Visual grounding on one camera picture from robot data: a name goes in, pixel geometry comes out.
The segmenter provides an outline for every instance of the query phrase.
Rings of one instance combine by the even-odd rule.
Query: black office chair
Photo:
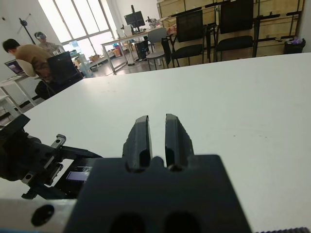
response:
[[[236,0],[221,5],[220,25],[217,30],[217,39],[219,29],[221,34],[249,30],[253,28],[254,3],[253,0]],[[238,36],[224,39],[216,46],[214,60],[218,60],[218,52],[228,50],[239,50],[253,47],[253,37],[250,35]]]
[[[60,89],[55,92],[60,92],[83,79],[79,70],[72,63],[70,52],[50,57],[47,61],[53,81],[60,85]]]
[[[162,44],[162,47],[163,47],[163,50],[164,50],[165,63],[166,63],[166,66],[168,68],[169,67],[169,63],[171,62],[171,56],[172,56],[171,48],[170,48],[170,45],[169,45],[169,40],[167,38],[162,38],[161,39],[161,44]]]
[[[178,59],[188,57],[188,63],[190,65],[190,57],[198,56],[200,54],[202,54],[202,63],[204,63],[204,27],[202,10],[177,16],[176,26],[177,36],[175,37],[174,41],[171,39],[173,47],[173,67],[175,67],[175,59],[177,60],[177,64],[179,66]],[[202,39],[202,44],[182,47],[175,51],[174,44],[176,39],[178,39],[178,42]]]

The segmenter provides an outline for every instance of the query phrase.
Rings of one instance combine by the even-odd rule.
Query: white table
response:
[[[48,145],[61,133],[67,146],[121,157],[135,119],[149,115],[153,155],[164,158],[165,114],[175,114],[195,154],[221,156],[253,232],[311,228],[310,60],[304,53],[84,79],[29,110],[25,130]],[[0,179],[1,198],[25,191]]]
[[[31,95],[26,91],[26,89],[20,84],[21,81],[25,80],[29,78],[29,76],[27,75],[20,75],[20,76],[16,76],[14,78],[10,78],[7,79],[3,82],[0,83],[0,88],[1,90],[9,96],[9,99],[14,103],[14,105],[16,106],[16,108],[23,113],[22,109],[19,107],[18,103],[15,102],[15,100],[10,96],[10,94],[5,90],[6,86],[9,85],[16,85],[18,87],[18,89],[21,91],[21,93],[27,98],[27,100],[29,100],[29,102],[33,105],[36,106],[37,104],[35,103],[35,101],[33,100],[33,98],[31,97]]]
[[[9,96],[0,96],[0,105],[4,107],[13,117],[18,117],[19,113],[14,109],[12,103],[8,101]]]
[[[151,29],[148,29],[148,30],[145,30],[145,31],[141,31],[140,33],[137,33],[137,34],[134,34],[134,35],[130,35],[130,36],[126,36],[126,37],[123,37],[123,38],[119,38],[119,39],[114,39],[112,41],[109,41],[109,42],[106,42],[106,43],[103,43],[102,44],[102,48],[103,48],[103,51],[104,51],[104,54],[105,54],[105,57],[107,57],[108,59],[108,62],[109,62],[109,65],[111,67],[111,70],[114,74],[116,74],[116,71],[121,69],[122,67],[124,67],[126,64],[128,64],[128,60],[126,58],[126,56],[124,55],[124,50],[122,48],[122,42],[127,42],[127,45],[128,45],[128,49],[131,53],[131,57],[132,57],[132,60],[133,62],[135,62],[134,60],[134,56],[133,56],[133,52],[130,48],[130,40],[134,40],[134,39],[137,39],[137,38],[141,38],[141,37],[144,37],[144,36],[147,36],[149,32],[151,32],[152,30],[154,29],[157,29],[157,28],[151,28]],[[125,58],[125,61],[121,64],[119,64],[118,66],[114,67],[112,62],[111,62],[111,59],[108,55],[108,52],[105,48],[105,46],[107,45],[113,45],[113,44],[119,44],[119,47],[120,47],[120,50],[121,50],[121,53],[123,55],[123,57]]]

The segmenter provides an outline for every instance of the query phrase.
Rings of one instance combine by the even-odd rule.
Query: window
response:
[[[101,44],[113,40],[116,26],[111,21],[106,0],[38,1],[66,51],[77,48],[89,58],[103,54]]]
[[[112,38],[111,32],[107,32],[107,33],[92,36],[90,38],[90,40],[91,40],[92,44],[94,45],[94,49],[95,49],[96,53],[103,55],[102,44],[105,42],[109,42],[109,41],[113,40],[113,38]],[[105,48],[108,51],[108,50],[112,50],[113,46],[108,45],[108,46],[105,46]]]
[[[39,0],[39,2],[60,42],[71,40],[69,32],[67,31],[53,1]]]
[[[99,29],[93,17],[90,7],[88,6],[87,0],[74,0],[74,3],[78,9],[81,19],[86,27],[87,33],[97,33]]]

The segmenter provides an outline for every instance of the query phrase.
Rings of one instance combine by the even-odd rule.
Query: laptop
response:
[[[12,60],[9,62],[4,63],[7,67],[9,67],[10,70],[12,70],[16,75],[23,75],[25,72],[23,69],[19,66],[18,62],[16,60]]]

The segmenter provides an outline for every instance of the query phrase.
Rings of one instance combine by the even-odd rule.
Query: person wearing headset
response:
[[[44,48],[51,56],[56,56],[64,52],[62,46],[47,42],[47,36],[44,33],[37,32],[35,33],[35,37],[40,42],[39,46]]]

